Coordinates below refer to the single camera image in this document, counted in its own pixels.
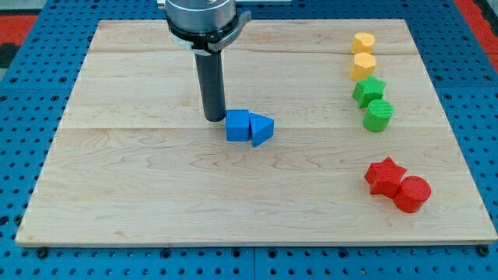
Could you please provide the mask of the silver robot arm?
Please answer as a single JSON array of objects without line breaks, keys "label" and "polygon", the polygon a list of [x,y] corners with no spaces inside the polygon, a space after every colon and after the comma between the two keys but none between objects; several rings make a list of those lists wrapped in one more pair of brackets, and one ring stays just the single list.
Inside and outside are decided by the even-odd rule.
[{"label": "silver robot arm", "polygon": [[237,13],[235,0],[157,0],[157,6],[174,42],[201,56],[221,52],[251,21],[249,11]]}]

